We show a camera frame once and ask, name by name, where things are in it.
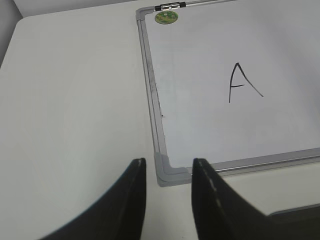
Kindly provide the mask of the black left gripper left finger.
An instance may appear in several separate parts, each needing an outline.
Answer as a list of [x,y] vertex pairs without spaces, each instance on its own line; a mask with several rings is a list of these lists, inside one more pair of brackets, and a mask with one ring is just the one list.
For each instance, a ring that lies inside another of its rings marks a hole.
[[46,240],[139,240],[147,200],[145,158],[131,161],[111,188]]

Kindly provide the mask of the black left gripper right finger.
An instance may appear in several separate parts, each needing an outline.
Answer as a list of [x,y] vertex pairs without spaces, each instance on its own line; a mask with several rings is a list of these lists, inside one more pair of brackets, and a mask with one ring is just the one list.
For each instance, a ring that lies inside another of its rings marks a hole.
[[318,204],[265,215],[233,190],[204,158],[192,165],[191,205],[200,240],[318,240]]

